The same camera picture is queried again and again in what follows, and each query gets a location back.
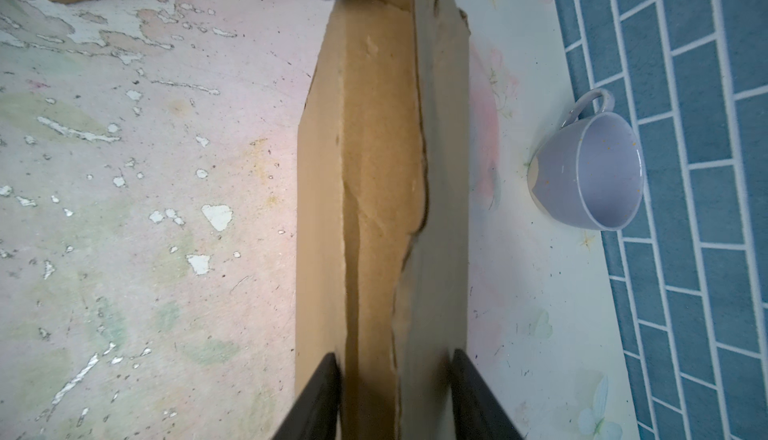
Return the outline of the lavender ceramic mug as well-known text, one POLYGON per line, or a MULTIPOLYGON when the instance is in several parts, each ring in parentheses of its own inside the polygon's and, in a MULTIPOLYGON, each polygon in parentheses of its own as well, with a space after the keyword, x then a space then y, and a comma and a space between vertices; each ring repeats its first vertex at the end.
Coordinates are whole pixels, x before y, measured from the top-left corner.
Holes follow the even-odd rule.
POLYGON ((610 91, 588 91, 533 156, 529 191, 554 220, 618 231, 635 218, 643 199, 645 162, 637 134, 614 108, 610 91))

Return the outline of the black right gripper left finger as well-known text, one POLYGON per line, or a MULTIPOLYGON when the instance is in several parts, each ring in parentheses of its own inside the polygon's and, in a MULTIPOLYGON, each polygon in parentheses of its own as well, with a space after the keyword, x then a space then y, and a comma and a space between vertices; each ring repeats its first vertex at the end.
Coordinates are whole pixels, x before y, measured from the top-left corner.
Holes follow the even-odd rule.
POLYGON ((335 354, 329 352, 319 362, 273 439, 335 439, 341 393, 342 375, 335 354))

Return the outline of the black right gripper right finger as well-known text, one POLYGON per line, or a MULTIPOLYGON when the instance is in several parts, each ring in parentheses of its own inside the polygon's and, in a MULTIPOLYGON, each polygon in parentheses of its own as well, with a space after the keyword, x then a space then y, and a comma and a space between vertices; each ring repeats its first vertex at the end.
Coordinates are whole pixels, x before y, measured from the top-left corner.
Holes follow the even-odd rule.
POLYGON ((467 354, 455 349, 450 387, 458 440, 522 440, 504 409, 467 354))

